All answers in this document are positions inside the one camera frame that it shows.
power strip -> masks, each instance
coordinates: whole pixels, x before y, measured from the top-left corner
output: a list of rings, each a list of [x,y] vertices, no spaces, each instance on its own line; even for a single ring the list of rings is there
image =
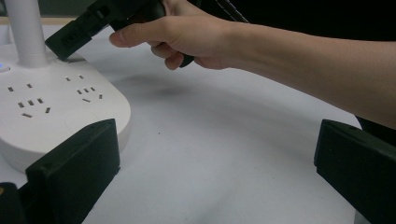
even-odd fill
[[[115,119],[119,149],[131,129],[127,99],[77,54],[67,62],[25,68],[15,45],[0,46],[0,152],[19,171],[83,127]]]

outlet slot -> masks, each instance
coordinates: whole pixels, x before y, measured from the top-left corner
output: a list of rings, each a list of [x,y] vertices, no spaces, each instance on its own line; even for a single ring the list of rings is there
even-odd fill
[[[33,117],[32,115],[26,114],[26,113],[23,113],[22,115],[25,116],[26,118],[29,118],[29,119],[31,119]]]

person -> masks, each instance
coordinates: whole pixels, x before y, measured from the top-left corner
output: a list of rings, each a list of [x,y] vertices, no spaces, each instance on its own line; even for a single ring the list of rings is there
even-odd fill
[[[168,69],[183,54],[208,69],[245,70],[396,129],[396,42],[330,38],[226,21],[187,0],[163,0],[166,15],[110,35],[119,48],[149,43]]]

white pole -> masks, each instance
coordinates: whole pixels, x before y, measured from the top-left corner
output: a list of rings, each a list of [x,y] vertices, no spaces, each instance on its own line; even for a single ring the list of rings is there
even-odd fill
[[[6,0],[19,64],[38,68],[49,64],[37,0]]]

white tabletop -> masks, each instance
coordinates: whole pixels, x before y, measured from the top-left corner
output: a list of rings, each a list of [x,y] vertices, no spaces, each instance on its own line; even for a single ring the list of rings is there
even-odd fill
[[[316,173],[323,119],[353,115],[257,75],[196,64],[168,71],[143,44],[107,33],[78,51],[132,107],[121,169],[84,221],[352,224],[355,209]],[[0,182],[25,182],[0,157]]]

